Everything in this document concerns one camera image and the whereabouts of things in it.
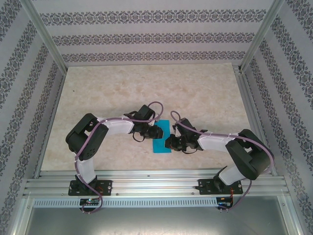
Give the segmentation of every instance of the marble-patterned floor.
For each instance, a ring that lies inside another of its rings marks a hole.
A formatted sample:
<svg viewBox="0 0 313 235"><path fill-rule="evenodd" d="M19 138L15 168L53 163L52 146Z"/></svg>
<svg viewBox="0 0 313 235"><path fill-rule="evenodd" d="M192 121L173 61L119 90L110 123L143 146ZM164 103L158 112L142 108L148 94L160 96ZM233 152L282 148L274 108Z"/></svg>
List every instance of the marble-patterned floor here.
<svg viewBox="0 0 313 235"><path fill-rule="evenodd" d="M178 111L198 129L236 133L250 128L231 64L70 67L49 137L42 170L74 170L74 154L65 137L86 114L118 117L157 100L162 119ZM156 112L158 105L153 105ZM131 135L107 137L97 154L97 170L221 168L227 153L172 151L154 154L152 140Z"/></svg>

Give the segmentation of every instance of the black bracket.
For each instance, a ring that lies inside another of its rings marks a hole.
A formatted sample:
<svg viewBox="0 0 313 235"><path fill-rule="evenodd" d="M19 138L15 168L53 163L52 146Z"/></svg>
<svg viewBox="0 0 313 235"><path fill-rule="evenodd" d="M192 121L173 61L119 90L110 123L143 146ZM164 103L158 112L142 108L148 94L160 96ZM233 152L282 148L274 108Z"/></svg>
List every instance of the black bracket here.
<svg viewBox="0 0 313 235"><path fill-rule="evenodd" d="M102 196L111 196L112 180L97 180L93 188ZM83 187L77 180L72 180L68 189L69 196L97 196L89 188Z"/></svg>
<svg viewBox="0 0 313 235"><path fill-rule="evenodd" d="M214 179L199 179L198 185L195 189L199 190L200 195L213 195L213 194L243 194L241 181L236 181L232 185L225 185L223 190L220 191L214 185Z"/></svg>
<svg viewBox="0 0 313 235"><path fill-rule="evenodd" d="M77 154L88 138L85 132L91 132L98 123L99 121L93 114L86 114L65 139L70 151ZM83 152L79 155L79 160L84 161L92 158L98 151L108 131L107 126L100 125L93 133Z"/></svg>

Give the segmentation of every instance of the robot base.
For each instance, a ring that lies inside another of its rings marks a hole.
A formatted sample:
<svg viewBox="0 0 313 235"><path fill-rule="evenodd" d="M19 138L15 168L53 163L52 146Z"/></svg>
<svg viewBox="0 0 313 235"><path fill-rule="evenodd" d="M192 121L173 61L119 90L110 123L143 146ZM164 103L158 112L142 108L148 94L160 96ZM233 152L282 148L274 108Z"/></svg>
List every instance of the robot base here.
<svg viewBox="0 0 313 235"><path fill-rule="evenodd" d="M243 194L243 188L241 181L236 181L232 185L224 185L222 192L220 192L214 185L214 179L199 179L199 186L196 189L199 190L200 195L214 195L214 194Z"/></svg>
<svg viewBox="0 0 313 235"><path fill-rule="evenodd" d="M92 186L96 191L100 192L102 196L111 196L112 180L97 180L95 186ZM79 181L72 180L68 189L69 196L97 196L86 186L84 187Z"/></svg>

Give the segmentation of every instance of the blue foam block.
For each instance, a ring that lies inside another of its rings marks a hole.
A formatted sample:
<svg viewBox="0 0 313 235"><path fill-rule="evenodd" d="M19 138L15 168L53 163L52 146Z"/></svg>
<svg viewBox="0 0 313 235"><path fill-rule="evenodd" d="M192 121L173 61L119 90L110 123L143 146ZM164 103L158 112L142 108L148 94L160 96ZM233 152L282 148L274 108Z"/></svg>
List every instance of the blue foam block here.
<svg viewBox="0 0 313 235"><path fill-rule="evenodd" d="M160 120L155 123L156 126L160 127L163 130L163 138L153 139L153 152L154 153L171 153L172 151L169 148L166 148L165 140L170 137L170 121L169 120Z"/></svg>

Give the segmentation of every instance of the metal extrusion bar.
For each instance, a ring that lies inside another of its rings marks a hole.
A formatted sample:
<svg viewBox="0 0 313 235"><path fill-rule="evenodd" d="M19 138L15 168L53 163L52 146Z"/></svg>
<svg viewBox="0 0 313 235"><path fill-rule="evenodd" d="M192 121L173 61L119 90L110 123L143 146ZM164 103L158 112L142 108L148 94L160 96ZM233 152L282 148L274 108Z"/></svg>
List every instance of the metal extrusion bar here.
<svg viewBox="0 0 313 235"><path fill-rule="evenodd" d="M28 221L31 216L35 199L22 198L19 209L17 211L13 227L8 234L10 235L24 235L26 233Z"/></svg>
<svg viewBox="0 0 313 235"><path fill-rule="evenodd" d="M43 42L47 46L49 52L51 53L53 59L57 63L61 73L65 75L67 73L67 65L62 58L61 53L57 49L51 35L49 34L43 20L41 19L39 13L37 12L32 0L21 0L20 1L24 10L27 12L30 17L32 23L36 27L39 35L41 36Z"/></svg>
<svg viewBox="0 0 313 235"><path fill-rule="evenodd" d="M195 189L198 179L211 179L216 170L143 170L143 171L98 171L99 180L112 180L112 194L105 198L182 198L203 197ZM23 197L31 198L71 198L68 187L74 179L74 171L42 172L39 179L27 180ZM245 191L248 180L242 181ZM289 195L284 177L261 175L253 181L247 196ZM223 197L225 195L208 195Z"/></svg>
<svg viewBox="0 0 313 235"><path fill-rule="evenodd" d="M272 5L270 6L267 14L265 15L264 20L261 23L261 26L259 27L258 32L255 34L255 37L252 40L252 43L250 47L248 48L242 63L240 65L241 72L245 71L254 55L256 50L258 49L261 41L263 40L266 32L268 31L270 25L272 24L273 20L275 19L279 9L283 5L283 0L274 0Z"/></svg>

